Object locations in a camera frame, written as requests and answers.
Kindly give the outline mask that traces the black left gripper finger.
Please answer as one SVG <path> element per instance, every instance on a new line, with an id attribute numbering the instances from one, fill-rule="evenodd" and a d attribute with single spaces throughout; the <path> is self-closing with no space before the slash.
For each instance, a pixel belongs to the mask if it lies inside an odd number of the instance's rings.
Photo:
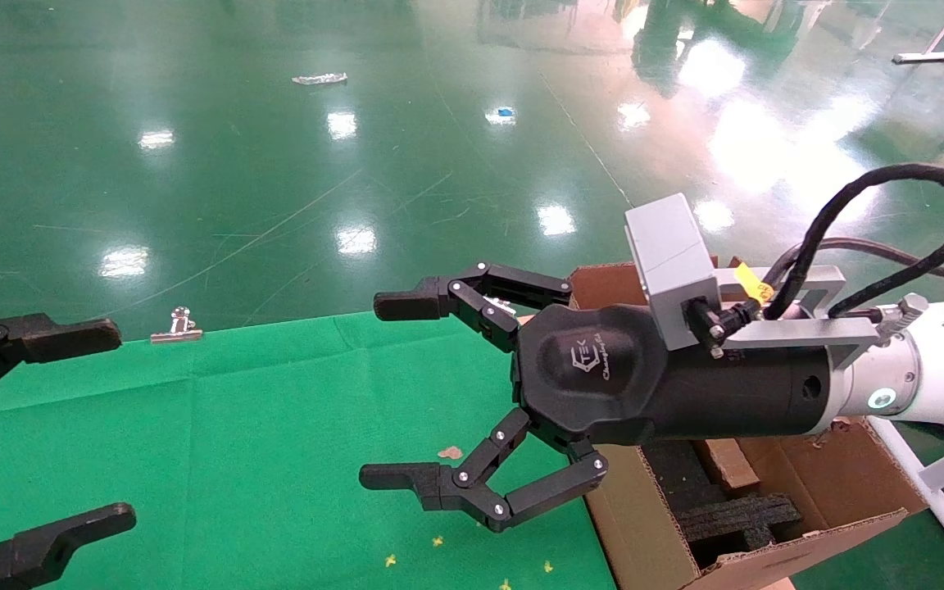
<path id="1" fill-rule="evenodd" d="M 0 542 L 0 589 L 34 589 L 56 582 L 76 550 L 135 526 L 135 509 L 115 503 L 16 533 Z"/>
<path id="2" fill-rule="evenodd" d="M 45 365 L 120 345 L 119 326 L 108 318 L 64 325 L 44 313 L 0 318 L 0 379 L 22 363 Z"/>

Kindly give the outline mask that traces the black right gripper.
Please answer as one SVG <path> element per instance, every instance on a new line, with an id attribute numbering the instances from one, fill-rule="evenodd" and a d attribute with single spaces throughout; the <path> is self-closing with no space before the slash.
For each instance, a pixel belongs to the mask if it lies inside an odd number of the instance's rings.
<path id="1" fill-rule="evenodd" d="M 572 294 L 567 279 L 486 262 L 424 277 L 412 290 L 375 294 L 379 320 L 453 316 L 499 351 L 515 350 L 522 408 L 457 467 L 367 464 L 360 485 L 410 490 L 424 511 L 461 511 L 502 533 L 598 487 L 608 462 L 592 444 L 793 436 L 823 421 L 831 385 L 823 347 L 735 350 L 722 358 L 701 345 L 670 351 L 647 307 L 559 306 L 569 305 Z M 547 309 L 520 328 L 499 302 Z M 533 426 L 539 439 L 560 445 L 569 466 L 513 492 L 494 492 L 488 479 Z"/>

